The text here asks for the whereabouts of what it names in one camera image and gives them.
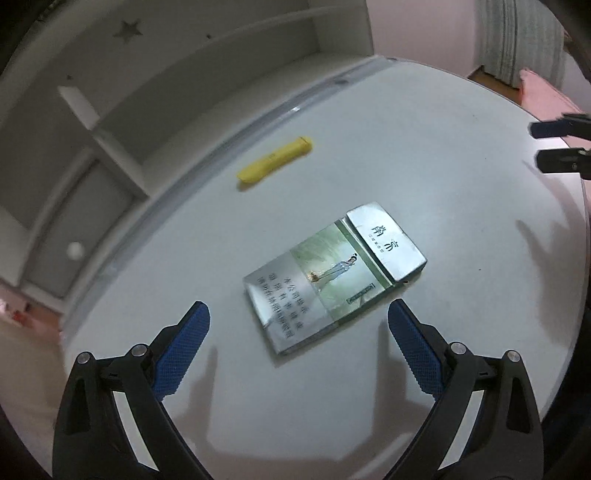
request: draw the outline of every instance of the tabletop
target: tabletop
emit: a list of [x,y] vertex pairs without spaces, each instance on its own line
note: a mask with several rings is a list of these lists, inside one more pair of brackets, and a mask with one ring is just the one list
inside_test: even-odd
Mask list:
[[[449,342],[477,355],[520,352],[543,415],[579,331],[588,221],[577,174],[535,169],[537,150],[564,142],[532,139],[533,120],[475,83],[402,61],[303,109],[197,176],[158,229],[134,240],[65,347],[67,368],[81,351],[118,356],[151,342],[201,300],[210,332],[164,406],[214,478],[381,479],[433,405],[385,322],[402,297]],[[241,168],[301,135],[311,154],[237,188]],[[347,326],[275,356],[243,277],[368,202],[406,231],[425,269]],[[118,404],[152,465],[120,395]]]

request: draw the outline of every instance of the drawer front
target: drawer front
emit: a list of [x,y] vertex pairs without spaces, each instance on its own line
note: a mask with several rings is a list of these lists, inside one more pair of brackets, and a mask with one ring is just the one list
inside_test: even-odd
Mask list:
[[33,253],[27,280],[65,297],[86,260],[133,201],[132,193],[95,162],[57,209]]

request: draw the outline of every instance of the drawer knob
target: drawer knob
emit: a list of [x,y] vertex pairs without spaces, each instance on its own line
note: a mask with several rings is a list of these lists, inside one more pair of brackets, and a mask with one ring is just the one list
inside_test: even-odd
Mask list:
[[66,248],[66,255],[70,260],[73,261],[80,261],[84,258],[86,251],[84,249],[84,245],[80,242],[71,242]]

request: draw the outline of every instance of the pink cloth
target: pink cloth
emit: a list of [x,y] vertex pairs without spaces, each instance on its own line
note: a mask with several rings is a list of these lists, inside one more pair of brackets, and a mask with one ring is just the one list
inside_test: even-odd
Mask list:
[[[583,113],[565,94],[528,69],[520,71],[521,106],[539,120],[554,120],[563,113]],[[565,137],[573,148],[591,148],[591,142],[577,137]]]

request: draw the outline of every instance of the yellow object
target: yellow object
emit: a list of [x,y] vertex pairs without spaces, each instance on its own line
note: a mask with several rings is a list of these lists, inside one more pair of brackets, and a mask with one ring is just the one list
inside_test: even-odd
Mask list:
[[300,137],[295,142],[287,144],[275,150],[269,155],[259,158],[243,168],[236,175],[244,183],[256,183],[265,178],[273,170],[285,165],[295,158],[302,157],[312,151],[312,140],[309,137]]

